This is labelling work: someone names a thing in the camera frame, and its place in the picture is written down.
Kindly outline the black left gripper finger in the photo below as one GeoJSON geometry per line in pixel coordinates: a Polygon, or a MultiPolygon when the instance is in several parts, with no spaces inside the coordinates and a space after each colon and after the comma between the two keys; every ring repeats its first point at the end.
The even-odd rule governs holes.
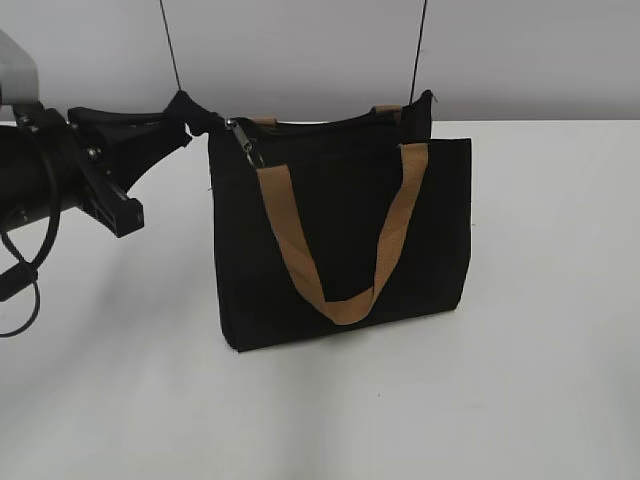
{"type": "Polygon", "coordinates": [[[128,192],[158,162],[190,142],[181,125],[98,126],[96,166],[108,182],[128,192]]]}
{"type": "Polygon", "coordinates": [[[68,120],[78,125],[140,126],[163,121],[187,125],[196,136],[220,127],[220,115],[196,103],[186,91],[179,90],[159,113],[114,113],[85,107],[67,111],[68,120]]]}

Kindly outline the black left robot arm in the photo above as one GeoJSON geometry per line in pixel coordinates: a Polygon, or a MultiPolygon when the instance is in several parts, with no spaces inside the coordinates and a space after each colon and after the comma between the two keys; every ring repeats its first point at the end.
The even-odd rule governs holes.
{"type": "Polygon", "coordinates": [[[159,161],[192,136],[224,126],[184,92],[160,113],[113,113],[74,107],[66,114],[39,100],[32,57],[1,36],[1,103],[15,123],[1,128],[1,217],[13,230],[78,208],[123,237],[144,225],[128,195],[159,161]]]}

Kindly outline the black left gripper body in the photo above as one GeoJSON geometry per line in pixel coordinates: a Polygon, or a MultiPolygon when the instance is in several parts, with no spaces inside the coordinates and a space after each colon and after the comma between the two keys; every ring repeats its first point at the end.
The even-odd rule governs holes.
{"type": "Polygon", "coordinates": [[[15,227],[77,208],[122,238],[144,226],[142,204],[116,183],[106,152],[53,108],[15,105],[15,130],[27,149],[13,174],[15,227]]]}

